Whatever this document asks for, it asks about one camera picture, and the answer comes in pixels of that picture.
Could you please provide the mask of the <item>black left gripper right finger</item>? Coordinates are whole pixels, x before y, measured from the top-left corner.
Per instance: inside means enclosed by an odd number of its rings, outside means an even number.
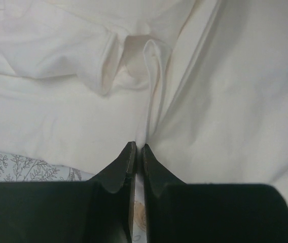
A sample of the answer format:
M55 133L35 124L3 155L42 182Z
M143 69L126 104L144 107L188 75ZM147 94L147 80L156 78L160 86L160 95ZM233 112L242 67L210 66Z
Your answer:
M187 184L142 149L148 242L288 242L288 207L265 184Z

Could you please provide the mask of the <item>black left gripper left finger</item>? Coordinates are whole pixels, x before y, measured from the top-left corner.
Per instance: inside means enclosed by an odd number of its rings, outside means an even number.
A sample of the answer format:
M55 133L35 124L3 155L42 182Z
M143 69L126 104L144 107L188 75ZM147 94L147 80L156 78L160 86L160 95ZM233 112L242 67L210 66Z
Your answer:
M132 242L136 144L79 182L0 182L0 242Z

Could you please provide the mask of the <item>white t shirt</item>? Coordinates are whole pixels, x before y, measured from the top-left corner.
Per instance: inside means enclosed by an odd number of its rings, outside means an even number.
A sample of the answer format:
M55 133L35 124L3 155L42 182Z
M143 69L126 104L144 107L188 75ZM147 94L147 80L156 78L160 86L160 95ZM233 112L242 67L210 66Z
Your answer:
M95 174L129 141L288 203L288 1L0 1L0 151Z

